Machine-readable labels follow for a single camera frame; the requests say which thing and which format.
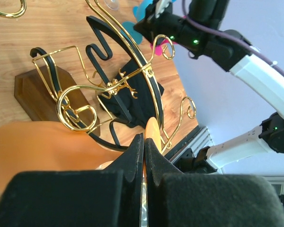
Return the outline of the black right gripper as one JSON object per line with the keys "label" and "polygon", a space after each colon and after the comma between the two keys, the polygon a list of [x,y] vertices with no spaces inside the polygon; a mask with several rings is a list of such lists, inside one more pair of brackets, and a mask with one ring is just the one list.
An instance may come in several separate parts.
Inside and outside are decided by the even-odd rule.
{"label": "black right gripper", "polygon": [[145,17],[134,25],[134,30],[140,33],[147,41],[153,43],[158,35],[165,35],[171,41],[185,47],[189,51],[202,51],[204,49],[204,32],[189,20],[204,21],[204,2],[193,0],[189,4],[189,12],[184,17],[172,12],[170,3],[163,12],[155,16],[155,3],[145,9]]}

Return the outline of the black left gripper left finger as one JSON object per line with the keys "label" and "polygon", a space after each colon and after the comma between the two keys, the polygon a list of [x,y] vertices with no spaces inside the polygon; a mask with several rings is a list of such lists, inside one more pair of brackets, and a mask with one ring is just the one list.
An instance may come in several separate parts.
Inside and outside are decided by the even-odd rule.
{"label": "black left gripper left finger", "polygon": [[103,170],[15,175],[0,198],[0,227],[138,227],[144,138]]}

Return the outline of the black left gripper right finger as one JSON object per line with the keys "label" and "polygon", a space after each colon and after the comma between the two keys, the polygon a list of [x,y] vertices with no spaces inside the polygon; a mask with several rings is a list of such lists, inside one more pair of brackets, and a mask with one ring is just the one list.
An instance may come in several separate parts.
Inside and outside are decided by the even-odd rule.
{"label": "black left gripper right finger", "polygon": [[284,208],[257,175],[184,174],[145,141],[150,227],[284,227]]}

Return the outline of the magenta wine glass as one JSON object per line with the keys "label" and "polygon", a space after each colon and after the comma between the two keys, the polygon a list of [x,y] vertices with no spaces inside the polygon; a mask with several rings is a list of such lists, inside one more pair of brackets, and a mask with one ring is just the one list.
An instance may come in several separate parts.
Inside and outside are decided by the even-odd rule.
{"label": "magenta wine glass", "polygon": [[[167,56],[165,54],[165,51],[167,49],[167,44],[171,44],[171,56]],[[173,59],[175,56],[175,48],[174,45],[176,44],[176,42],[171,41],[171,43],[165,39],[161,44],[156,45],[154,43],[150,43],[150,47],[151,47],[151,56],[154,57],[155,55],[157,56],[161,56],[163,55],[166,59]]]}

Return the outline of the blue wine glass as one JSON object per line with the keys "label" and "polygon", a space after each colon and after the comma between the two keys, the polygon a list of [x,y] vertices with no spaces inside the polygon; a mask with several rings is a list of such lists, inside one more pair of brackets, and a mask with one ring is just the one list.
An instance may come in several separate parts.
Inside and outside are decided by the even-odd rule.
{"label": "blue wine glass", "polygon": [[142,20],[145,17],[145,10],[148,5],[152,4],[152,0],[143,0],[139,6],[133,7],[133,15],[137,21]]}
{"label": "blue wine glass", "polygon": [[133,28],[134,25],[135,23],[131,21],[125,21],[122,23],[122,26],[124,27],[124,29],[129,33],[129,35],[133,38],[133,40],[138,45],[140,45],[142,42],[142,35],[134,30]]}

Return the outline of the clear wine glass back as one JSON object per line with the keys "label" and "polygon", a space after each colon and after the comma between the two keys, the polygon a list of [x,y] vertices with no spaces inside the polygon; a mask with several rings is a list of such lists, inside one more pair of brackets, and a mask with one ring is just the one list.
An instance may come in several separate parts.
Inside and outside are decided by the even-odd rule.
{"label": "clear wine glass back", "polygon": [[114,11],[119,9],[119,0],[104,0],[104,3]]}

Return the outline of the orange wine glass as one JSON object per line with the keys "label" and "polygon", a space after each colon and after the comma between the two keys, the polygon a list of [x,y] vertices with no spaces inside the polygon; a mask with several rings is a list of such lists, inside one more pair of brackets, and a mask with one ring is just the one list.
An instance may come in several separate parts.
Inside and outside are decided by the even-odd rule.
{"label": "orange wine glass", "polygon": [[0,127],[0,195],[20,172],[97,169],[121,155],[60,122],[11,122]]}

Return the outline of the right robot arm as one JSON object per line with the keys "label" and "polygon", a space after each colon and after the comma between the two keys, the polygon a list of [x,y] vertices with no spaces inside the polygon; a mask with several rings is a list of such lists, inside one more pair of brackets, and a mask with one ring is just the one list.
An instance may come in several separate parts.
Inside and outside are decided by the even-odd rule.
{"label": "right robot arm", "polygon": [[149,42],[158,35],[185,47],[193,59],[205,55],[267,101],[275,113],[259,126],[225,143],[205,147],[196,157],[181,157],[176,167],[185,173],[215,173],[241,159],[262,153],[284,154],[284,71],[257,51],[241,33],[220,31],[228,1],[193,0],[184,17],[172,12],[172,1],[155,0],[134,30]]}

